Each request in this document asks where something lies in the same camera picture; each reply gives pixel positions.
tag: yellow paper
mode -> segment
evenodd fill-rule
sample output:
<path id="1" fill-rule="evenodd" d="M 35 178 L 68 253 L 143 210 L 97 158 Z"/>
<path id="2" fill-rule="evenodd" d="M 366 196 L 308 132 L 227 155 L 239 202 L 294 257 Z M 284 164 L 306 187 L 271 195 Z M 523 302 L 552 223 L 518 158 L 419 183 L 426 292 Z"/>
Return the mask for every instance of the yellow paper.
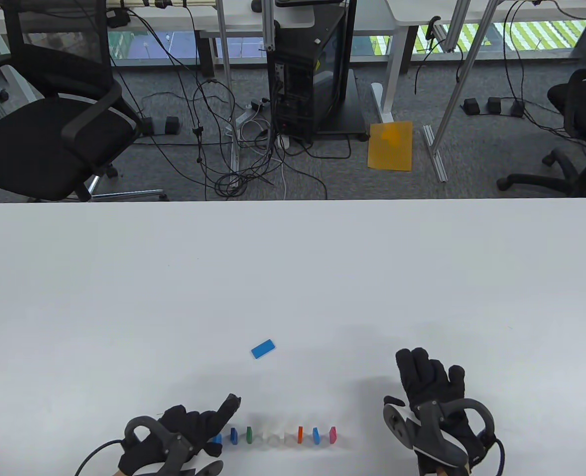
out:
<path id="1" fill-rule="evenodd" d="M 387 122 L 370 125 L 368 167 L 411 172 L 412 123 Z"/>

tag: small colored block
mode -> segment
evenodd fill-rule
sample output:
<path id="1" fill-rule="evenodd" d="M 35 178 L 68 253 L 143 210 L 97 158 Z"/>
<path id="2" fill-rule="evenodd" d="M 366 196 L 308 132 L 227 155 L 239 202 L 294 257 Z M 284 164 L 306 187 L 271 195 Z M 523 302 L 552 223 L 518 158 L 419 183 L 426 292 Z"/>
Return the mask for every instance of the small colored block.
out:
<path id="1" fill-rule="evenodd" d="M 268 354 L 268 352 L 270 352 L 274 349 L 275 349 L 275 344 L 273 343 L 273 341 L 271 339 L 269 339 L 269 340 L 259 344 L 259 346 L 251 349 L 251 353 L 254 355 L 255 358 L 260 358 L 262 356 L 265 356 L 266 354 Z"/>

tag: hand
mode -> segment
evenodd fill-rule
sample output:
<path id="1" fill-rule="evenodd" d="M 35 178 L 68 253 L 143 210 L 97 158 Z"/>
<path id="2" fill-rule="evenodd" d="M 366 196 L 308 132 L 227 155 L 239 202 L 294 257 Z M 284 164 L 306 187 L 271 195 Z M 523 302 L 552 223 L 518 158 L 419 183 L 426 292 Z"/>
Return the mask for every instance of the hand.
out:
<path id="1" fill-rule="evenodd" d="M 217 458 L 222 453 L 222 445 L 209 440 L 222 431 L 224 425 L 238 410 L 240 401 L 239 397 L 230 394 L 218 411 L 209 410 L 202 413 L 188 413 L 184 406 L 177 405 L 165 411 L 158 421 L 170 432 L 180 433 L 187 438 L 194 447 L 193 454 L 204 449 L 207 454 Z M 164 462 L 166 458 L 161 440 L 150 434 L 136 446 L 125 450 L 119 461 L 119 470 L 125 476 L 132 476 L 143 466 Z"/>
<path id="2" fill-rule="evenodd" d="M 396 365 L 401 372 L 401 383 L 410 408 L 416 417 L 419 417 L 417 406 L 423 402 L 436 400 L 447 403 L 465 397 L 465 370 L 459 365 L 452 365 L 448 378 L 442 363 L 430 359 L 425 349 L 401 349 L 396 353 Z M 384 403 L 397 404 L 397 401 L 394 397 L 384 399 Z M 485 458 L 485 447 L 471 430 L 464 411 L 450 415 L 448 421 L 441 424 L 441 430 L 463 444 L 469 456 L 470 469 Z M 437 468 L 440 469 L 440 463 L 419 453 L 417 456 L 418 465 L 426 473 L 434 473 Z"/>

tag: computer tower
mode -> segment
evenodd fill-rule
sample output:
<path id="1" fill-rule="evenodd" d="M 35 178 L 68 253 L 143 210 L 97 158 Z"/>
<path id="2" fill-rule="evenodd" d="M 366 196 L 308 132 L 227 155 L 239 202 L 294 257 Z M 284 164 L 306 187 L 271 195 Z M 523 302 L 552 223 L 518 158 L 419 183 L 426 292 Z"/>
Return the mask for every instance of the computer tower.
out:
<path id="1" fill-rule="evenodd" d="M 267 52 L 272 120 L 278 133 L 310 142 L 340 99 L 345 9 L 315 6 L 315 25 L 277 29 Z"/>

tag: gray carpet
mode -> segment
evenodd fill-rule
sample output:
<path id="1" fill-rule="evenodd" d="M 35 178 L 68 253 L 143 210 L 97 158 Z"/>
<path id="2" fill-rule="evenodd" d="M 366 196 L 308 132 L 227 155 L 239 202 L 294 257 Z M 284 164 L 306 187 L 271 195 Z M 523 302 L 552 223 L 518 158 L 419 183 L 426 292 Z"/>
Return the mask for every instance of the gray carpet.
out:
<path id="1" fill-rule="evenodd" d="M 558 82 L 567 81 L 576 68 L 574 64 L 527 64 L 525 65 L 524 97 L 550 107 L 546 90 Z M 384 66 L 355 68 L 359 96 L 367 122 L 377 122 L 370 82 L 382 81 Z M 431 64 L 421 68 L 418 75 L 418 95 L 414 95 L 416 68 L 399 80 L 393 113 L 397 120 L 414 123 L 413 170 L 412 172 L 386 172 L 370 170 L 366 166 L 367 143 L 352 141 L 349 159 L 313 159 L 302 154 L 287 161 L 311 175 L 322 179 L 331 199 L 431 199 L 431 198 L 489 198 L 489 197 L 551 197 L 558 196 L 549 190 L 530 186 L 516 186 L 509 192 L 499 192 L 495 181 L 510 172 L 541 173 L 559 175 L 558 170 L 549 170 L 540 159 L 553 147 L 563 146 L 572 155 L 576 166 L 583 167 L 586 159 L 581 149 L 550 133 L 540 131 L 527 120 L 477 116 L 468 118 L 460 108 L 456 109 L 447 131 L 441 152 L 449 175 L 448 183 L 439 183 L 427 153 L 421 125 L 431 123 L 438 126 L 445 106 L 454 88 L 456 66 Z M 152 72 L 125 72 L 125 81 L 141 108 L 152 116 L 179 116 L 185 125 L 179 136 L 161 136 L 157 141 L 193 143 L 191 116 L 185 102 L 171 95 L 156 95 L 143 100 L 146 95 L 159 91 L 182 94 L 175 72 L 169 70 Z M 263 69 L 234 70 L 234 93 L 238 104 L 251 98 L 267 97 L 266 72 Z M 195 90 L 193 78 L 182 75 L 189 97 Z M 519 70 L 515 68 L 515 84 L 519 84 Z M 208 95 L 226 98 L 225 91 L 215 84 L 205 86 Z M 477 65 L 472 71 L 463 98 L 476 97 L 481 104 L 489 96 L 510 96 L 504 68 L 501 64 Z M 227 104 L 211 98 L 212 107 L 223 115 Z M 202 101 L 195 104 L 204 127 L 204 142 L 218 142 L 218 129 Z M 529 106 L 536 120 L 542 124 L 561 127 L 562 119 L 557 114 Z M 247 129 L 247 135 L 256 129 Z M 203 180 L 200 165 L 196 163 L 195 147 L 163 147 L 168 158 L 188 177 Z M 214 170 L 225 170 L 218 146 L 205 147 L 207 163 Z M 228 146 L 223 148 L 228 157 Z M 348 153 L 345 141 L 325 141 L 312 150 L 318 156 L 343 157 Z M 254 160 L 255 153 L 243 150 L 243 165 Z M 114 165 L 120 172 L 118 180 L 105 179 L 99 192 L 164 188 L 172 200 L 204 200 L 204 187 L 192 183 L 175 172 L 161 156 L 156 147 L 134 145 L 124 152 Z M 322 199 L 322 186 L 315 180 L 284 169 L 286 199 Z M 284 193 L 280 171 L 268 175 L 273 185 L 255 180 L 248 184 L 245 200 L 281 199 Z M 207 199 L 220 199 L 213 190 L 207 191 Z M 23 197 L 0 190 L 0 202 L 24 201 Z"/>

